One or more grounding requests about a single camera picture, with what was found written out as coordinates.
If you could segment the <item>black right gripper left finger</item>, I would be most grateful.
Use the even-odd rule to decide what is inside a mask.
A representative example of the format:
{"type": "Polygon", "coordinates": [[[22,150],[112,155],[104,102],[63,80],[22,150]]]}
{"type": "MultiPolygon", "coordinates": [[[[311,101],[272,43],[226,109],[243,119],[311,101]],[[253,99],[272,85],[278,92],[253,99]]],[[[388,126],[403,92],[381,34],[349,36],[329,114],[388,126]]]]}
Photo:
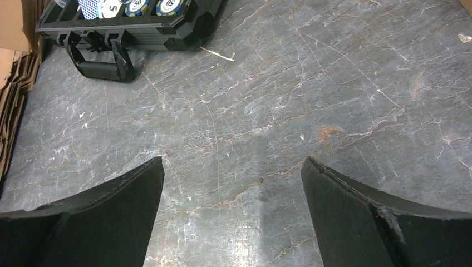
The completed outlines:
{"type": "Polygon", "coordinates": [[[76,195],[1,214],[2,266],[143,266],[164,184],[161,157],[76,195]]]}

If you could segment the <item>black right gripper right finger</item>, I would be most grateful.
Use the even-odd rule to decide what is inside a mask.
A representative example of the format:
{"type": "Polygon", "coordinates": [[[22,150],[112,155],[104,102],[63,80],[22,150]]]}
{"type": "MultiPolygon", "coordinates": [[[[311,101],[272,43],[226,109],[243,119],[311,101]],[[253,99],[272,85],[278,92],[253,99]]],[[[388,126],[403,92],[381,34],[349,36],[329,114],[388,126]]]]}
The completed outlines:
{"type": "Polygon", "coordinates": [[[302,183],[324,266],[470,266],[471,214],[419,204],[312,157],[302,183]]]}

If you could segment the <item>black poker chip case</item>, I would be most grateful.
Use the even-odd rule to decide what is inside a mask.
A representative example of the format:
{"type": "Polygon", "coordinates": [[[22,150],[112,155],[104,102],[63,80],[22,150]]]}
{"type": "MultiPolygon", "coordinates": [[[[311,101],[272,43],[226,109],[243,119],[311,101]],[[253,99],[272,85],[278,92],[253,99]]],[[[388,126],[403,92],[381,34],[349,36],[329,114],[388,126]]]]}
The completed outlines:
{"type": "Polygon", "coordinates": [[[223,1],[131,1],[86,19],[78,1],[51,2],[36,32],[66,50],[87,78],[131,82],[127,50],[192,51],[210,37],[223,1]]]}

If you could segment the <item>flat cardboard sheet stack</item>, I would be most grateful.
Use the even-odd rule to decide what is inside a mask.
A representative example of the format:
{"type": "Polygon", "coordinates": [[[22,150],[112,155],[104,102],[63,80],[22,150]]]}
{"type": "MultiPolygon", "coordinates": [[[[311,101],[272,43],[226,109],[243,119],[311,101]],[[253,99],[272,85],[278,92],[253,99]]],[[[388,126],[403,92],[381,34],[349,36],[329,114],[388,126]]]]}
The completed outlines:
{"type": "Polygon", "coordinates": [[[1,1],[1,178],[8,172],[26,94],[42,62],[35,32],[47,1],[1,1]]]}

